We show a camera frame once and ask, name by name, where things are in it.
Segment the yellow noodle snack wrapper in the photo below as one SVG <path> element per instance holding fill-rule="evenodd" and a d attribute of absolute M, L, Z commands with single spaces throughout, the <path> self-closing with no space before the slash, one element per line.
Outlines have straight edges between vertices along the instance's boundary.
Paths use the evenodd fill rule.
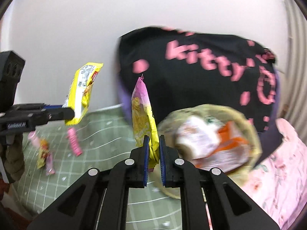
<path fill-rule="evenodd" d="M 88 112 L 93 83 L 103 65 L 103 63 L 88 62 L 75 72 L 68 96 L 62 106 L 74 111 L 74 117 L 65 120 L 67 126 L 77 125 Z"/>

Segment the white paper cup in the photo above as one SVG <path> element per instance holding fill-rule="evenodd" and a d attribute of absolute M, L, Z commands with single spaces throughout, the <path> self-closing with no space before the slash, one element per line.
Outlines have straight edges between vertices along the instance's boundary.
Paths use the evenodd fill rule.
<path fill-rule="evenodd" d="M 187 160 L 207 157 L 219 146 L 218 130 L 223 126 L 212 116 L 189 116 L 176 132 L 175 147 Z"/>

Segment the pink yellow snack wrapper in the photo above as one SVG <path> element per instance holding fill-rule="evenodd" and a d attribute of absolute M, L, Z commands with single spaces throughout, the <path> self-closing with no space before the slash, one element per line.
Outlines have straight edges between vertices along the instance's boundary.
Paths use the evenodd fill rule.
<path fill-rule="evenodd" d="M 159 137 L 143 76 L 137 79 L 131 98 L 131 105 L 136 146 L 142 147 L 144 136 L 149 137 L 148 168 L 152 171 L 159 163 Z"/>

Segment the orange air cushion bag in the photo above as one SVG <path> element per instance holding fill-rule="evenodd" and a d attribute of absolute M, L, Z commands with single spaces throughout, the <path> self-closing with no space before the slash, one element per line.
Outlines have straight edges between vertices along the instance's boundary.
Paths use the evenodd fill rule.
<path fill-rule="evenodd" d="M 195 167 L 209 171 L 219 168 L 231 172 L 246 164 L 250 158 L 250 142 L 243 136 L 234 121 L 228 121 L 218 130 L 219 146 L 207 157 L 192 160 Z"/>

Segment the yellow trash bag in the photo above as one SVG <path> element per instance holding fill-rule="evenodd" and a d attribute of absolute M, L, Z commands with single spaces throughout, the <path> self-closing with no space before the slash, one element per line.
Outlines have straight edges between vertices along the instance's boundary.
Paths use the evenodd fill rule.
<path fill-rule="evenodd" d="M 220 168 L 239 186 L 247 183 L 262 154 L 255 127 L 228 106 L 203 104 L 173 111 L 158 124 L 158 133 L 180 158 L 206 171 Z"/>

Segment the pink toy figure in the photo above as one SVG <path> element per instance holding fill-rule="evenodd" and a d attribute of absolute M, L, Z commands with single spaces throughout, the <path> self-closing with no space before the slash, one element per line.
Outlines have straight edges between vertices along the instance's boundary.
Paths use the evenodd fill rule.
<path fill-rule="evenodd" d="M 73 127 L 68 128 L 67 138 L 69 140 L 69 144 L 70 144 L 73 154 L 75 156 L 80 156 L 81 154 L 83 154 L 83 151 L 79 145 L 77 131 L 75 130 L 75 128 Z"/>

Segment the pink small bottle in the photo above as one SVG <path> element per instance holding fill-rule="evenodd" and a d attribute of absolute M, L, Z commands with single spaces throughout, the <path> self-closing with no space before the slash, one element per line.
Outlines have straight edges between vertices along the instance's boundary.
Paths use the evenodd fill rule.
<path fill-rule="evenodd" d="M 39 149 L 40 146 L 41 146 L 41 140 L 40 138 L 38 137 L 38 135 L 36 134 L 35 131 L 31 131 L 29 134 L 28 134 L 28 140 L 32 143 L 32 145 Z"/>

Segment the green grid tablecloth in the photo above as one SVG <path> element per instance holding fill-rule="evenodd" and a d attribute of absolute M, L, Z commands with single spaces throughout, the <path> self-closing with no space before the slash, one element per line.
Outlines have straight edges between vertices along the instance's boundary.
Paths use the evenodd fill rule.
<path fill-rule="evenodd" d="M 120 105 L 88 113 L 76 126 L 82 149 L 75 156 L 70 149 L 67 127 L 50 122 L 37 127 L 36 134 L 50 145 L 54 157 L 54 175 L 36 167 L 38 151 L 28 138 L 23 139 L 25 172 L 13 190 L 18 201 L 32 215 L 42 213 L 70 185 L 90 168 L 111 169 L 129 157 L 135 147 L 131 126 Z M 157 180 L 149 177 L 144 189 L 130 189 L 127 207 L 127 229 L 182 229 L 181 203 L 165 195 Z"/>

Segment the pink candy wrapper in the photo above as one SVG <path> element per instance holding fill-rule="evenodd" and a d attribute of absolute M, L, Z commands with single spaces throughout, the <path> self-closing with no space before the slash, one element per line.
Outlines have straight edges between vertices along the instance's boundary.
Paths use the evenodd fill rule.
<path fill-rule="evenodd" d="M 45 169 L 46 169 L 46 175 L 47 176 L 55 174 L 54 160 L 53 160 L 53 153 L 52 152 L 49 152 L 48 156 L 46 157 Z"/>

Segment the pink floral bedsheet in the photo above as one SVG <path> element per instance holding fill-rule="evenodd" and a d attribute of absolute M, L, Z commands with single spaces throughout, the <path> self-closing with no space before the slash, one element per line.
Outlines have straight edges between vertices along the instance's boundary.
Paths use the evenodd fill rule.
<path fill-rule="evenodd" d="M 249 172 L 240 188 L 281 229 L 288 229 L 306 203 L 306 145 L 283 118 L 276 119 L 281 145 Z"/>

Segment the white window blinds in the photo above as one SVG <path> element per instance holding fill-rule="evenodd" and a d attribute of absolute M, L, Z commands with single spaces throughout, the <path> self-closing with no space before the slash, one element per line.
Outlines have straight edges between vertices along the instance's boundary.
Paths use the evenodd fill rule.
<path fill-rule="evenodd" d="M 295 0 L 284 0 L 288 53 L 283 81 L 283 104 L 288 106 L 285 118 L 297 133 L 302 134 L 306 123 L 306 18 Z"/>

